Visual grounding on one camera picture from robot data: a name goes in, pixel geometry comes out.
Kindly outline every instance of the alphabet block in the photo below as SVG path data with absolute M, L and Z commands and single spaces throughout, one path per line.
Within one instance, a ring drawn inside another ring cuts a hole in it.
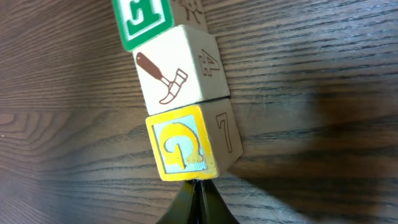
M 146 124 L 164 181 L 216 178 L 243 153 L 229 99 L 157 114 Z
M 179 24 L 207 32 L 200 0 L 112 0 L 112 4 L 126 51 Z
M 133 51 L 150 115 L 229 96 L 216 39 L 180 25 Z

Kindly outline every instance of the block side face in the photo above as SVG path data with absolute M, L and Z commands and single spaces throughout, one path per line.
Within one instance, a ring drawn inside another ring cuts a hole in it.
M 186 29 L 203 100 L 229 96 L 228 82 L 215 37 L 191 27 Z
M 150 115 L 203 100 L 185 30 L 174 27 L 133 51 Z
M 208 32 L 204 9 L 200 0 L 169 0 L 175 25 L 186 24 Z
M 204 103 L 205 125 L 220 172 L 225 172 L 243 153 L 239 130 L 229 99 Z
M 208 179 L 218 175 L 199 106 L 146 120 L 162 180 Z
M 131 52 L 174 26 L 168 0 L 113 0 L 122 45 Z

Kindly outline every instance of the yellow border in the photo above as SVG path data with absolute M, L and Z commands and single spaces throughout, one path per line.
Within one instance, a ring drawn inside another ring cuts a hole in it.
M 201 147 L 203 149 L 207 170 L 186 172 L 180 174 L 166 174 L 163 168 L 162 159 L 159 154 L 159 149 L 157 148 L 158 145 L 152 126 L 166 121 L 171 121 L 173 119 L 182 118 L 188 115 L 193 115 L 193 120 L 195 122 L 198 131 L 198 138 Z M 160 178 L 162 180 L 164 181 L 178 181 L 178 180 L 191 180 L 191 179 L 202 180 L 202 179 L 211 179 L 218 176 L 218 170 L 216 167 L 216 163 L 214 161 L 213 151 L 211 150 L 211 144 L 209 139 L 207 138 L 208 135 L 206 131 L 205 121 L 203 120 L 203 115 L 198 105 L 191 105 L 177 110 L 168 111 L 165 113 L 148 117 L 146 119 L 146 125 L 148 129 L 150 143 L 152 144 L 152 150 L 155 155 L 157 170 L 159 171 Z

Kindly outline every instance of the block with hammer picture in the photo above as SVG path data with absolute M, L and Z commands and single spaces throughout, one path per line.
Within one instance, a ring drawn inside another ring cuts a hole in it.
M 133 51 L 148 113 L 229 96 L 216 39 L 177 26 Z
M 243 153 L 229 99 L 157 114 L 146 124 L 165 181 L 216 178 Z
M 200 0 L 112 0 L 112 3 L 122 45 L 129 52 L 180 24 L 207 32 Z

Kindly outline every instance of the hammer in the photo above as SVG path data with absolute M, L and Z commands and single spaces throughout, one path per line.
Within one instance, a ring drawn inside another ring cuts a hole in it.
M 161 81 L 165 86 L 167 86 L 167 96 L 159 101 L 159 103 L 162 105 L 166 105 L 173 101 L 180 92 L 182 84 L 187 81 L 188 74 L 178 68 L 175 72 L 174 81 L 170 82 L 166 77 L 163 76 L 160 69 L 153 62 L 151 62 L 151 60 L 149 60 L 149 58 L 147 58 L 142 52 L 139 52 L 137 54 L 136 62 L 138 66 L 144 69 L 149 75 Z

